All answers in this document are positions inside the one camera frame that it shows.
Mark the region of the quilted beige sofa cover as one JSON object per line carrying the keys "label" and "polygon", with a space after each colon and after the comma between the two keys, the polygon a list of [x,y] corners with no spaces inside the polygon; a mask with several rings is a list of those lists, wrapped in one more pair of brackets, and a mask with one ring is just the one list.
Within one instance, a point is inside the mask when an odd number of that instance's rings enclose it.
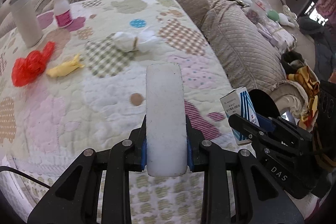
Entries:
{"label": "quilted beige sofa cover", "polygon": [[285,79],[280,54],[229,0],[176,0],[201,30],[225,70],[231,86],[260,89],[276,99],[295,95]]}

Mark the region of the red plastic bag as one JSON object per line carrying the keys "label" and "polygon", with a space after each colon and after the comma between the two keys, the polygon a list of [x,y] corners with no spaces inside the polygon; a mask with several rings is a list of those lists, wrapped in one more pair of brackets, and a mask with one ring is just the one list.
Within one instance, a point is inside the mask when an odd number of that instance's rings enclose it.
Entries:
{"label": "red plastic bag", "polygon": [[11,79],[15,87],[23,87],[34,82],[45,70],[54,53],[55,42],[48,42],[42,51],[31,51],[25,58],[15,60]]}

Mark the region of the white tissue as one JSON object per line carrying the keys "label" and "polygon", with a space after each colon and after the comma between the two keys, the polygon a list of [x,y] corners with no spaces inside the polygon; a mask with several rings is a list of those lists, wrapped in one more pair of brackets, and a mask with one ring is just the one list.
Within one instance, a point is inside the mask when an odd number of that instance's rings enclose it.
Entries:
{"label": "white tissue", "polygon": [[137,34],[131,32],[116,32],[112,36],[112,42],[122,52],[147,53],[153,50],[159,43],[160,38],[153,30],[145,28]]}

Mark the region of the lilac handheld device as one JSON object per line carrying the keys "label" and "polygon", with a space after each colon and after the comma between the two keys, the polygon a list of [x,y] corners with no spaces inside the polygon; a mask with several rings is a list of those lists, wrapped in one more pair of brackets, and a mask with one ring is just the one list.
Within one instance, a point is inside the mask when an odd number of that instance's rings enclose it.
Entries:
{"label": "lilac handheld device", "polygon": [[258,27],[257,30],[266,40],[268,40],[268,42],[272,44],[272,46],[275,47],[278,45],[278,41],[266,29]]}

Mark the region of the white tall tumbler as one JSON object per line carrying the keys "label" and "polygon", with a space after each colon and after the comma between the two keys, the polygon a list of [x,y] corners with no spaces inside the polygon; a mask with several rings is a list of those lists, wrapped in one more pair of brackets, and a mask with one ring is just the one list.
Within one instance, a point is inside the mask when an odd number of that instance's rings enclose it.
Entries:
{"label": "white tall tumbler", "polygon": [[31,0],[10,0],[13,20],[27,48],[35,46],[43,37]]}

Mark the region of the black round trash bin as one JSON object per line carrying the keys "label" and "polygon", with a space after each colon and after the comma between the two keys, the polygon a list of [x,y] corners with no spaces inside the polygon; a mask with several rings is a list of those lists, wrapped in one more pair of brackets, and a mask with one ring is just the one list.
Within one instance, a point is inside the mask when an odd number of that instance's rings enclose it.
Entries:
{"label": "black round trash bin", "polygon": [[[253,89],[249,91],[249,96],[253,103],[256,114],[272,118],[277,118],[280,116],[276,104],[266,92],[260,89]],[[278,149],[282,146],[279,138],[271,136],[270,132],[267,132],[260,126],[253,124],[250,124],[248,128],[248,137],[252,141],[257,140],[263,145],[268,145],[274,149]]]}

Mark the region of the green white plush toy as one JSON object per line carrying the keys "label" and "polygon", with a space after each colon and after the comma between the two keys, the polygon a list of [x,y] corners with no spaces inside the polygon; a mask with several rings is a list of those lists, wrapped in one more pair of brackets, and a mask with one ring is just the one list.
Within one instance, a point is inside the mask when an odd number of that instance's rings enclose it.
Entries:
{"label": "green white plush toy", "polygon": [[294,28],[294,23],[290,22],[288,17],[283,13],[278,13],[275,10],[268,10],[266,15],[269,19],[273,20],[274,22],[279,23],[282,26],[288,26]]}

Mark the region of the white blue medicine box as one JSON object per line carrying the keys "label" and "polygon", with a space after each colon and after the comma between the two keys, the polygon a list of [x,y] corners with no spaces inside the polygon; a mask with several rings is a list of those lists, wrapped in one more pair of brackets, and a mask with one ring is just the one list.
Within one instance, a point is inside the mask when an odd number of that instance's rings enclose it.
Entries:
{"label": "white blue medicine box", "polygon": [[233,114],[238,114],[259,126],[258,118],[246,87],[231,90],[220,99],[220,102],[227,118]]}

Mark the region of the white bottle pink label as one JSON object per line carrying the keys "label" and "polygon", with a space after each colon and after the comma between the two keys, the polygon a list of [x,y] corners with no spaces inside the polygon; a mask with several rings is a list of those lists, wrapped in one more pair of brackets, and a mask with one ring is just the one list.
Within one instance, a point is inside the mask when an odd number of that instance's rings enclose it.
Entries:
{"label": "white bottle pink label", "polygon": [[58,27],[66,28],[73,22],[71,7],[68,0],[52,0],[54,3],[54,16]]}

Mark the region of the dark padded jacket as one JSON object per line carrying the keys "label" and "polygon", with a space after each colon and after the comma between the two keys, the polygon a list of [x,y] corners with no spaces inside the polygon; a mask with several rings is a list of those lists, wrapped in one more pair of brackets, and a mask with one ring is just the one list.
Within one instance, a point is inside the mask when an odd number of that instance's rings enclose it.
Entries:
{"label": "dark padded jacket", "polygon": [[314,73],[319,80],[327,81],[335,70],[335,39],[330,31],[307,16],[298,20],[299,30],[314,40]]}

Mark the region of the yellow patterned cloth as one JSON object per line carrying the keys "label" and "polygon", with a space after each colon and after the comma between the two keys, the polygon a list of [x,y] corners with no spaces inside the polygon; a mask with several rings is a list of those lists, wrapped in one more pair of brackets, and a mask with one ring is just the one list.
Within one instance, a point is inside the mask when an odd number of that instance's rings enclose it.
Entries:
{"label": "yellow patterned cloth", "polygon": [[311,131],[318,116],[318,93],[320,82],[310,69],[302,55],[296,51],[288,51],[281,55],[281,65],[284,68],[286,79],[299,84],[305,91],[307,102],[305,110],[300,114],[299,127]]}

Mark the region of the patchwork quilt table cover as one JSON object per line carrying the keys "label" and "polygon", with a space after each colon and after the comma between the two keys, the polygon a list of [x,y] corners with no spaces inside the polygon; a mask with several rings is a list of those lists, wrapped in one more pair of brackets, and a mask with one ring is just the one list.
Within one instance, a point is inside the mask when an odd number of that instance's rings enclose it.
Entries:
{"label": "patchwork quilt table cover", "polygon": [[[58,28],[52,12],[39,16],[44,37],[55,42],[53,68],[80,54],[83,68],[69,75],[39,76],[14,87],[15,60],[30,50],[20,33],[1,38],[1,164],[36,178],[1,173],[1,191],[26,220],[38,201],[86,148],[102,151],[126,139],[145,116],[146,69],[154,63],[181,67],[186,114],[222,148],[237,151],[220,99],[231,84],[200,30],[175,0],[90,0],[71,6],[73,23]],[[116,32],[148,28],[160,38],[147,52],[122,52]]]}

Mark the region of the white foam block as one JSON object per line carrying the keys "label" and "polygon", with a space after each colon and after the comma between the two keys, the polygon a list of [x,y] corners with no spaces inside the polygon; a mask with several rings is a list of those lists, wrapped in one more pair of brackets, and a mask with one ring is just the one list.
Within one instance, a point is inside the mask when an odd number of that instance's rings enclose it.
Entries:
{"label": "white foam block", "polygon": [[187,132],[181,68],[153,64],[146,71],[146,165],[152,177],[187,170]]}

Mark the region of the clear bag of snacks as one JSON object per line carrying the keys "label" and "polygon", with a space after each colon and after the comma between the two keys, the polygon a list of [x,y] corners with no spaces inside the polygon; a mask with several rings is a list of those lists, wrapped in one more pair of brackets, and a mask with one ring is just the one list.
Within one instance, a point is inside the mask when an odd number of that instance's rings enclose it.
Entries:
{"label": "clear bag of snacks", "polygon": [[267,12],[272,9],[272,6],[267,0],[254,0],[249,7],[246,16],[253,23],[257,24],[261,18],[267,15]]}

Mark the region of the yellow wrapper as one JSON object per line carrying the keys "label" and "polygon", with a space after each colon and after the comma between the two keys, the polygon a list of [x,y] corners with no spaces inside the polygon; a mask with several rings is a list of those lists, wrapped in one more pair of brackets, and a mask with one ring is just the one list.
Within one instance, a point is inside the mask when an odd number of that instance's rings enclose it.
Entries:
{"label": "yellow wrapper", "polygon": [[70,60],[57,65],[54,68],[46,71],[46,75],[51,78],[64,77],[75,71],[76,69],[83,68],[84,64],[80,63],[80,54]]}

